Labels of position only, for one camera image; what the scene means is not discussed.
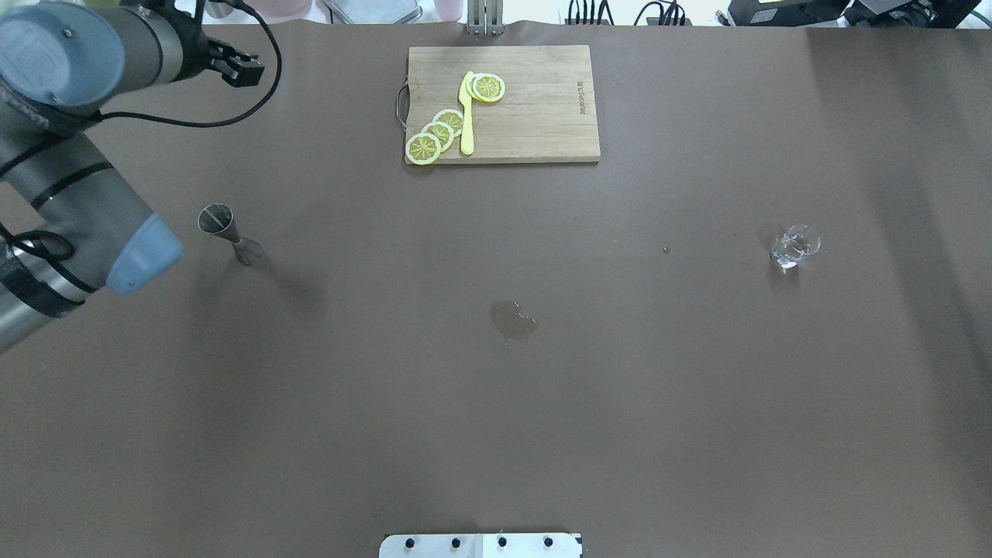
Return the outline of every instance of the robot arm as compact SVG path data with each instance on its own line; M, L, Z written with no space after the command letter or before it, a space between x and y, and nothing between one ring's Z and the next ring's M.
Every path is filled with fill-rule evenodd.
M199 20L173 4L52 2L0 17L0 180L45 220L25 234L3 230L0 352L105 285L121 294L139 289L183 254L82 134L122 92L206 69L235 86L258 83L262 66L253 57L207 38Z

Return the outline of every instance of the white metal plate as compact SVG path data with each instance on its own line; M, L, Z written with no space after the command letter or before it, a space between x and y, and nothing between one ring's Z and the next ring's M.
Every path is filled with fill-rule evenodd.
M379 546L379 558L581 558L581 556L582 535L577 533L391 535Z

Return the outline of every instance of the lime slice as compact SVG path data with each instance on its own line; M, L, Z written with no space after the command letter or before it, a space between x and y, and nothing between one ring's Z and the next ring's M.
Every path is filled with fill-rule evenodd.
M443 122L451 126L451 129L454 130L454 137L461 135L461 123L464 119L465 115L460 110L454 108L446 108L434 115L434 122Z
M451 144L454 143L454 130L447 122L434 121L424 126L422 132L428 132L433 134L434 137L440 141L440 152L444 153L447 151Z
M482 102L496 102L506 93L506 83L495 73L477 73L469 89L472 97Z
M414 165L429 165L440 157L440 140L437 136L421 132L407 142L407 159Z

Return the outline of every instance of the yellow knife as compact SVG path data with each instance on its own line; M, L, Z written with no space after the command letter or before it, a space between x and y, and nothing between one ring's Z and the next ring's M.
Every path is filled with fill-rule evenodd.
M475 153L475 135L472 134L472 95L468 88L475 73L470 71L461 79L461 88L458 90L458 102L461 103L464 118L461 123L461 143L459 149L465 155Z

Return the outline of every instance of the blue joint cap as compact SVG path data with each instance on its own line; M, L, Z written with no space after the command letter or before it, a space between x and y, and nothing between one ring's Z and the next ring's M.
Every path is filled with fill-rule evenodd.
M110 95L123 74L117 32L82 6L45 2L0 16L0 75L32 100L84 106Z
M182 257L183 245L179 239L157 213L152 213L117 256L107 286L119 294L130 295Z

